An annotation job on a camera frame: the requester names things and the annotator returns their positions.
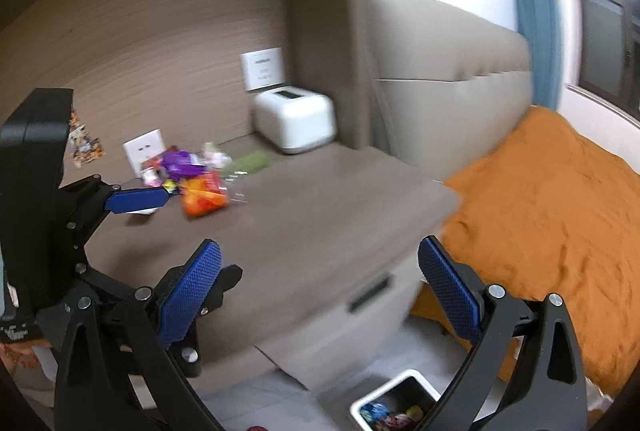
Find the purple snack bag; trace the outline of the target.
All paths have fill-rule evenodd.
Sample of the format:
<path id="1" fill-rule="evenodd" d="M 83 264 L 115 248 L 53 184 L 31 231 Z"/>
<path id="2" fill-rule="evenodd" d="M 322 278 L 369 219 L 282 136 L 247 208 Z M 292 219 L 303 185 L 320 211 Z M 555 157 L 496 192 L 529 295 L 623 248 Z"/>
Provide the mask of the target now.
<path id="1" fill-rule="evenodd" d="M 206 172 L 206 165 L 197 154 L 183 151 L 167 151 L 160 155 L 160 166 L 166 177 L 175 182 L 189 180 Z"/>

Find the white ribbed speaker box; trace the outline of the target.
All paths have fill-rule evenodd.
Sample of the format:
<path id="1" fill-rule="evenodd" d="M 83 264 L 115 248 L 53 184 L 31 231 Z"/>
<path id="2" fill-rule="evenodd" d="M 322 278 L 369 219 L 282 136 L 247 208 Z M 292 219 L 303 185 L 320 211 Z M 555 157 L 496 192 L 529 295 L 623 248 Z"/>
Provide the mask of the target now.
<path id="1" fill-rule="evenodd" d="M 324 94 L 296 87 L 255 95 L 253 120 L 256 131 L 288 155 L 314 150 L 337 136 L 333 102 Z"/>

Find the lower white wall socket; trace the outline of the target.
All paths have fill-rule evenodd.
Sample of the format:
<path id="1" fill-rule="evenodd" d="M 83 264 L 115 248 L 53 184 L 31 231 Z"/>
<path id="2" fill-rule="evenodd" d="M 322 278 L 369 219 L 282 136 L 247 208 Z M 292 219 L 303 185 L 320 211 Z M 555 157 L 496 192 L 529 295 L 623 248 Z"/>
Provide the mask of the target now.
<path id="1" fill-rule="evenodd" d="M 166 145 L 160 129 L 155 129 L 142 134 L 142 136 L 137 136 L 122 144 L 122 148 L 125 151 L 129 165 L 132 171 L 134 171 L 136 178 L 140 177 L 145 162 L 166 151 Z"/>

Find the crumpled clear white wrapper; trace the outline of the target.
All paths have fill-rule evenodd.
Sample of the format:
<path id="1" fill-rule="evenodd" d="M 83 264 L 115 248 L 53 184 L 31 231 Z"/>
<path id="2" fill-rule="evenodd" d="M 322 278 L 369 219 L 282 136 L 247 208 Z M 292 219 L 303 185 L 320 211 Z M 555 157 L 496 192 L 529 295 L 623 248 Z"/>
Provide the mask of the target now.
<path id="1" fill-rule="evenodd" d="M 203 144 L 201 161 L 208 170 L 224 170 L 232 164 L 232 158 L 212 142 Z"/>

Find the green tube wrapper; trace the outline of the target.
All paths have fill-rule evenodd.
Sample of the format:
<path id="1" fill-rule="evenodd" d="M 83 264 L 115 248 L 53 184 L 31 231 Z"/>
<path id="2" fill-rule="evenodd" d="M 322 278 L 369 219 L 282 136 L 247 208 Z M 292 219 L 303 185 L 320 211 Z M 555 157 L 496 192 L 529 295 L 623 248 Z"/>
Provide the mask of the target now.
<path id="1" fill-rule="evenodd" d="M 270 166 L 269 155 L 263 151 L 256 151 L 232 160 L 233 174 L 254 174 Z"/>

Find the blue curtain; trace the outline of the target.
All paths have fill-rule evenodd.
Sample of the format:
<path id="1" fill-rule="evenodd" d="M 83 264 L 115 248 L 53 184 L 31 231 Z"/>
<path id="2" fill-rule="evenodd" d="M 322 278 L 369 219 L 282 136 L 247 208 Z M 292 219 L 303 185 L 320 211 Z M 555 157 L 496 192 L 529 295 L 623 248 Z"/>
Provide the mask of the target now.
<path id="1" fill-rule="evenodd" d="M 518 33 L 529 46 L 533 103 L 558 107 L 562 81 L 562 27 L 558 0 L 515 0 Z"/>

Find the grey nightstand cabinet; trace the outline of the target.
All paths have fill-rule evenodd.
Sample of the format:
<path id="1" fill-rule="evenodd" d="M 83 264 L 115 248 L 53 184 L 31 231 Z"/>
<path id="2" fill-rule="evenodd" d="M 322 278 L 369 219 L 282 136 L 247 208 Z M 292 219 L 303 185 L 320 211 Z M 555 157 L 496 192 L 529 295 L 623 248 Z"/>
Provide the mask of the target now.
<path id="1" fill-rule="evenodd" d="M 421 287 L 420 240 L 460 204 L 419 169 L 340 144 L 279 157 L 240 188 L 245 203 L 198 220 L 178 200 L 151 217 L 110 215 L 86 247 L 93 267 L 131 286 L 156 284 L 206 238 L 242 269 L 198 321 L 202 392 L 275 369 L 318 390 L 369 363 Z"/>

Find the dark framed window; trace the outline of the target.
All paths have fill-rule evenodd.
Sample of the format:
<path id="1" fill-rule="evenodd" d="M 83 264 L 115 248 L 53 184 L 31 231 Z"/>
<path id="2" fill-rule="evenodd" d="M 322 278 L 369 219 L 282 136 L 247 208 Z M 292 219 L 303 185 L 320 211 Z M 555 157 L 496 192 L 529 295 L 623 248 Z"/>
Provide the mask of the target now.
<path id="1" fill-rule="evenodd" d="M 639 0 L 580 0 L 578 86 L 639 117 Z"/>

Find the pink white long wrapper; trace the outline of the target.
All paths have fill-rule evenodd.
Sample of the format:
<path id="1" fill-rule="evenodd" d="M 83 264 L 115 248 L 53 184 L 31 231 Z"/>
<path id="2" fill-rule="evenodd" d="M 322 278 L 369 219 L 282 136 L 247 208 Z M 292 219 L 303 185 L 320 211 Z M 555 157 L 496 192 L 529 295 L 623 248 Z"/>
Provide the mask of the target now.
<path id="1" fill-rule="evenodd" d="M 162 169 L 146 168 L 141 171 L 141 179 L 146 188 L 163 188 L 170 195 L 178 190 L 177 184 Z"/>

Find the red snack box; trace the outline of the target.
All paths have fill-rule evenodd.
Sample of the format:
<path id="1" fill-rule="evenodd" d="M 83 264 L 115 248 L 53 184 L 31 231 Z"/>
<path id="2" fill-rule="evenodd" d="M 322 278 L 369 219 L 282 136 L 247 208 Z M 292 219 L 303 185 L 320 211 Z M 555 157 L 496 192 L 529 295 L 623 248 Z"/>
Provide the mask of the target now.
<path id="1" fill-rule="evenodd" d="M 143 174 L 149 170 L 153 170 L 159 176 L 164 176 L 166 174 L 166 170 L 163 166 L 163 160 L 165 155 L 168 153 L 178 152 L 178 151 L 179 151 L 179 147 L 177 145 L 171 145 L 167 148 L 167 150 L 160 152 L 160 154 L 157 154 L 153 157 L 150 157 L 149 159 L 146 159 L 140 165 L 140 176 L 143 176 Z"/>

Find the colourful wall stickers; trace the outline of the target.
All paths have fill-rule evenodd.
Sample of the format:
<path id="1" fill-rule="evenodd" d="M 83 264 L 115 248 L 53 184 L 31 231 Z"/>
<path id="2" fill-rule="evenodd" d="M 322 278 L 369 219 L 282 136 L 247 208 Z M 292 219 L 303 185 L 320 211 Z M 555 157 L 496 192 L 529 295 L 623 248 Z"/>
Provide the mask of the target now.
<path id="1" fill-rule="evenodd" d="M 100 139 L 90 136 L 85 122 L 80 120 L 76 110 L 70 111 L 68 144 L 70 144 L 72 162 L 76 168 L 81 168 L 104 156 Z"/>

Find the orange red snack bag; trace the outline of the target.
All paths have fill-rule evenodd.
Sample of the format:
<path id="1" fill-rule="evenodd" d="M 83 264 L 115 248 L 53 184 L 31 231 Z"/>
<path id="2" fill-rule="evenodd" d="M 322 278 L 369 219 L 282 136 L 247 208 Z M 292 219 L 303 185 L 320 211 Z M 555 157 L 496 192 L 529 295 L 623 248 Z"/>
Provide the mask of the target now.
<path id="1" fill-rule="evenodd" d="M 229 206 L 230 199 L 217 171 L 207 171 L 179 184 L 184 213 L 190 219 L 205 217 Z"/>

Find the upper white wall switch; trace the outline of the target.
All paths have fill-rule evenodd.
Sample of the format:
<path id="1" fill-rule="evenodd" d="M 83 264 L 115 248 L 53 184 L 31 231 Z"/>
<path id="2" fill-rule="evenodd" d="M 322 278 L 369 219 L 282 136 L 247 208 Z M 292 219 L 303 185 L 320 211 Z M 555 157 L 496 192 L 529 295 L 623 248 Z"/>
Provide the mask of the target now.
<path id="1" fill-rule="evenodd" d="M 246 52 L 240 56 L 240 61 L 246 91 L 272 87 L 285 81 L 281 48 Z"/>

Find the white rimmed trash bin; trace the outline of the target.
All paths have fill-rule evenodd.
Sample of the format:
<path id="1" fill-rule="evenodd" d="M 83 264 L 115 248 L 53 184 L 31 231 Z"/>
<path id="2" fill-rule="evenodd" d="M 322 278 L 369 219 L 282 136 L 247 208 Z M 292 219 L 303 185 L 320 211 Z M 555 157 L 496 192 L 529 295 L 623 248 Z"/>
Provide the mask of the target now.
<path id="1" fill-rule="evenodd" d="M 360 430 L 416 430 L 440 399 L 440 393 L 416 369 L 406 369 L 357 399 L 349 407 L 352 421 Z M 359 414 L 360 407 L 380 402 L 390 410 L 385 418 L 368 425 Z"/>

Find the blue plastic wrapper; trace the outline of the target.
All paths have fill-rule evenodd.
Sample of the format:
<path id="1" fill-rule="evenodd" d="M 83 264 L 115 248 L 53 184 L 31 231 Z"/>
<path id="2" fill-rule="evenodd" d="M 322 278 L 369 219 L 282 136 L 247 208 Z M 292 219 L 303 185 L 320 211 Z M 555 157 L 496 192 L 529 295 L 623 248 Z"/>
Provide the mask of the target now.
<path id="1" fill-rule="evenodd" d="M 383 403 L 369 402 L 360 407 L 359 414 L 368 425 L 374 425 L 375 422 L 388 416 L 390 410 Z"/>

